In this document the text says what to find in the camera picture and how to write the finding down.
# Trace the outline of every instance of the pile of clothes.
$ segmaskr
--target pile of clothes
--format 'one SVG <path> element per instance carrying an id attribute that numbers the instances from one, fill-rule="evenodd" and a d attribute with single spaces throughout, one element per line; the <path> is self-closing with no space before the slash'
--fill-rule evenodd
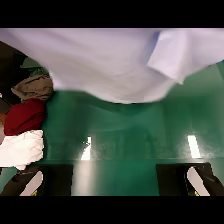
<path id="1" fill-rule="evenodd" d="M 40 129 L 53 83 L 47 71 L 32 59 L 26 58 L 21 67 L 28 69 L 30 77 L 11 88 L 21 103 L 13 105 L 4 119 L 0 167 L 15 166 L 24 170 L 26 165 L 43 157 L 43 131 Z"/>

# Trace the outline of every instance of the red cloth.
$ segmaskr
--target red cloth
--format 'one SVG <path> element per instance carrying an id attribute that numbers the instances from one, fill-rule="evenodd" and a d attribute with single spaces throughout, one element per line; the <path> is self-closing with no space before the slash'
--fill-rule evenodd
<path id="1" fill-rule="evenodd" d="M 44 120 L 44 103 L 29 99 L 24 104 L 15 104 L 5 117 L 6 136 L 19 135 L 26 131 L 39 130 Z"/>

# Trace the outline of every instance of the white cloth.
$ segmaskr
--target white cloth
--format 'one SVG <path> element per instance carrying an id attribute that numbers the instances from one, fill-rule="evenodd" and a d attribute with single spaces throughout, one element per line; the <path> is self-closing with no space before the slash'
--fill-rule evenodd
<path id="1" fill-rule="evenodd" d="M 51 71 L 54 88 L 116 103 L 163 98 L 224 58 L 224 29 L 0 29 L 0 40 Z"/>
<path id="2" fill-rule="evenodd" d="M 43 158 L 43 131 L 27 131 L 18 136 L 5 136 L 0 145 L 0 167 L 15 166 L 24 170 L 26 165 Z"/>

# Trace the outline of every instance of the white garment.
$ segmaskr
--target white garment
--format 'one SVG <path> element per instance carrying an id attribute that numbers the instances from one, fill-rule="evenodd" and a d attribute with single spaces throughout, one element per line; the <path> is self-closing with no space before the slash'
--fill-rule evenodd
<path id="1" fill-rule="evenodd" d="M 10 28 L 0 40 L 51 71 L 55 89 L 116 103 L 160 100 L 224 58 L 224 29 L 214 28 Z"/>
<path id="2" fill-rule="evenodd" d="M 26 165 L 43 158 L 43 131 L 27 131 L 18 136 L 5 136 L 0 145 L 0 167 L 15 166 L 24 170 Z"/>

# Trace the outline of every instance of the green tabletop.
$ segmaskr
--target green tabletop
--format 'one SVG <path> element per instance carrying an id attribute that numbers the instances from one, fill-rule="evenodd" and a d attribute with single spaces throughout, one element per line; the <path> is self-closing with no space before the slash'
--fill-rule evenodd
<path id="1" fill-rule="evenodd" d="M 208 161 L 224 183 L 223 68 L 210 66 L 147 104 L 56 91 L 38 163 L 74 164 L 72 195 L 158 195 L 157 163 Z"/>

